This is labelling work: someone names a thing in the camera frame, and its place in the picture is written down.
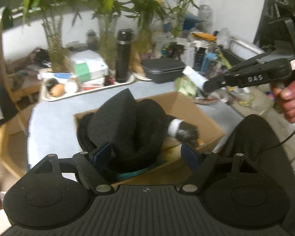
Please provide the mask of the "person right hand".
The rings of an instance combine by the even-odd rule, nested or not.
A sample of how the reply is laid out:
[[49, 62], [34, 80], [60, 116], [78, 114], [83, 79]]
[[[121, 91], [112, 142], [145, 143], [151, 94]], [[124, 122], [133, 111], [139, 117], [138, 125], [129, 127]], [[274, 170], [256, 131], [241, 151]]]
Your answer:
[[274, 83], [270, 87], [286, 120], [291, 124], [295, 123], [295, 80], [284, 89], [277, 88]]

